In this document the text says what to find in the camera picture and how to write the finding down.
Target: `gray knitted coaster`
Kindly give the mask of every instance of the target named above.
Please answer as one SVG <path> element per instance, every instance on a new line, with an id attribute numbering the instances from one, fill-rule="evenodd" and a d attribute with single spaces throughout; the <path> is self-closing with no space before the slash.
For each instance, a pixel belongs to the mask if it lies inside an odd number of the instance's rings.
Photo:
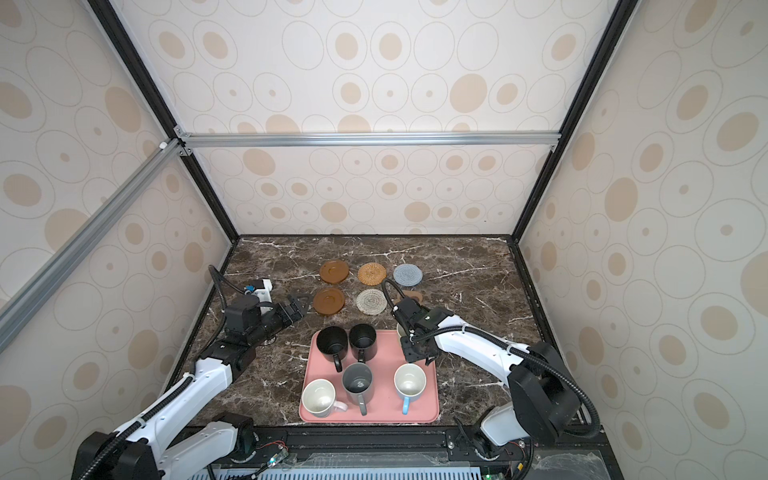
<path id="1" fill-rule="evenodd" d="M 357 308 L 366 315 L 379 315 L 386 308 L 386 299 L 381 290 L 369 288 L 357 296 Z"/>
<path id="2" fill-rule="evenodd" d="M 419 285 L 424 275 L 421 269 L 412 263 L 404 263 L 395 268 L 395 281 L 403 286 Z"/>

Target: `white mug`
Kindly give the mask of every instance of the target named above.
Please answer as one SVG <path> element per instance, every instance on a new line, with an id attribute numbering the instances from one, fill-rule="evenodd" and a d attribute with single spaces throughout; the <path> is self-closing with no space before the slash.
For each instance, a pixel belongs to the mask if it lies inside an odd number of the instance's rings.
<path id="1" fill-rule="evenodd" d="M 307 412 L 320 419 L 327 417 L 331 412 L 346 412 L 344 402 L 336 401 L 336 389 L 326 379 L 313 380 L 301 394 L 301 403 Z"/>
<path id="2" fill-rule="evenodd" d="M 427 375 L 422 367 L 414 363 L 401 365 L 395 371 L 395 389 L 402 399 L 402 414 L 408 415 L 408 408 L 422 396 L 427 387 Z"/>

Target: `ventilation grill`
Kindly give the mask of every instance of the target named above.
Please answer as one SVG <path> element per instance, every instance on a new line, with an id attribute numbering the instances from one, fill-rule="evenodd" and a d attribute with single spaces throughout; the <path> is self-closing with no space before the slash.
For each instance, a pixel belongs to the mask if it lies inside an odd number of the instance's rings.
<path id="1" fill-rule="evenodd" d="M 217 480 L 248 475 L 252 468 L 232 468 L 217 472 Z M 189 480 L 209 480 L 208 473 L 200 470 Z M 421 468 L 296 468 L 293 471 L 267 471 L 259 480 L 481 480 L 478 467 L 421 467 Z"/>

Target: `aluminum rail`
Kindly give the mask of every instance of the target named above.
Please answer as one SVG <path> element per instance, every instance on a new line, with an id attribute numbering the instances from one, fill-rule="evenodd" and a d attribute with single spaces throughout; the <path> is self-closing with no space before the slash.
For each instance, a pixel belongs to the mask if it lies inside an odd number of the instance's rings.
<path id="1" fill-rule="evenodd" d="M 379 145 L 555 145 L 558 131 L 376 132 L 366 134 L 189 134 L 187 147 L 352 147 Z"/>
<path id="2" fill-rule="evenodd" d="M 51 300 L 56 290 L 69 278 L 70 273 L 122 218 L 125 211 L 134 204 L 168 161 L 171 158 L 178 158 L 181 150 L 179 141 L 174 138 L 163 143 L 166 144 L 165 148 L 158 148 L 8 301 L 5 309 L 0 312 L 0 352 L 13 341 L 42 306 Z"/>

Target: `mug handle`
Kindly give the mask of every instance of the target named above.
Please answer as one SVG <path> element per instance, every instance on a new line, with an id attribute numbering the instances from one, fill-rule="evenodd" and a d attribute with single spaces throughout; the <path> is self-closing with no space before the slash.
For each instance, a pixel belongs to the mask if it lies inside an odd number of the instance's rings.
<path id="1" fill-rule="evenodd" d="M 347 404 L 344 402 L 339 402 L 338 400 L 333 402 L 332 409 L 336 410 L 337 412 L 346 412 L 346 410 L 349 408 Z"/>

